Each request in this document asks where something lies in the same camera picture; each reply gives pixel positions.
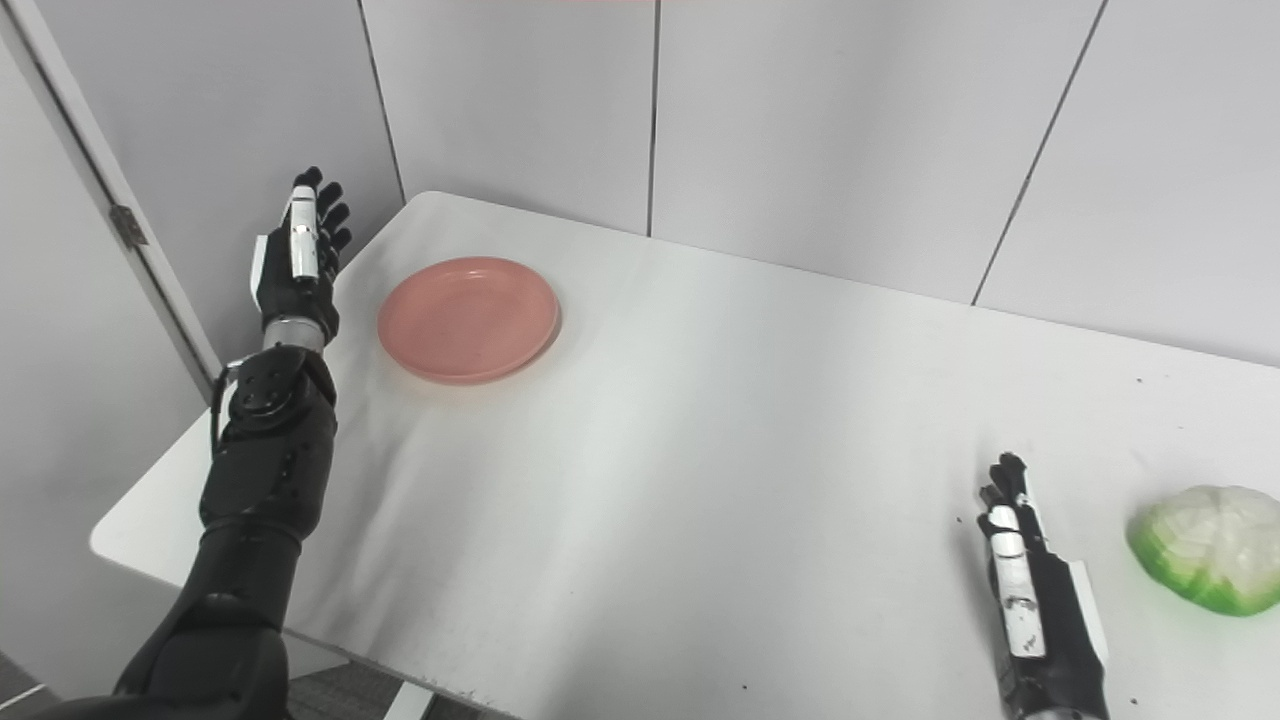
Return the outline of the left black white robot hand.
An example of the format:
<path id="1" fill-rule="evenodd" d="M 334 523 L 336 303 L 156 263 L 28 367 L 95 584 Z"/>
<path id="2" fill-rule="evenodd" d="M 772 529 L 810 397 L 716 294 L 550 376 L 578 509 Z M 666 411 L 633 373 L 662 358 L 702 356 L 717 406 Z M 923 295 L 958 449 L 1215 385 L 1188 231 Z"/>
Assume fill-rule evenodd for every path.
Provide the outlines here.
<path id="1" fill-rule="evenodd" d="M 339 183 L 310 167 L 294 178 L 280 224 L 255 240 L 250 290 L 265 348 L 292 345 L 320 354 L 337 337 L 334 283 L 340 251 L 352 240 L 343 195 Z"/>

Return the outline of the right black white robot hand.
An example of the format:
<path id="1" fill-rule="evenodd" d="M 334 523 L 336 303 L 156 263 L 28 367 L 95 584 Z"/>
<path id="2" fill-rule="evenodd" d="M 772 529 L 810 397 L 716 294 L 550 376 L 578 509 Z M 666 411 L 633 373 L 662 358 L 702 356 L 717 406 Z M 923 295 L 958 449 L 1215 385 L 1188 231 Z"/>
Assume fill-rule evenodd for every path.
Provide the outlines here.
<path id="1" fill-rule="evenodd" d="M 989 466 L 977 518 L 998 618 L 998 692 L 1010 719 L 1108 719 L 1108 648 L 1082 561 L 1044 537 L 1025 462 L 1011 452 Z"/>

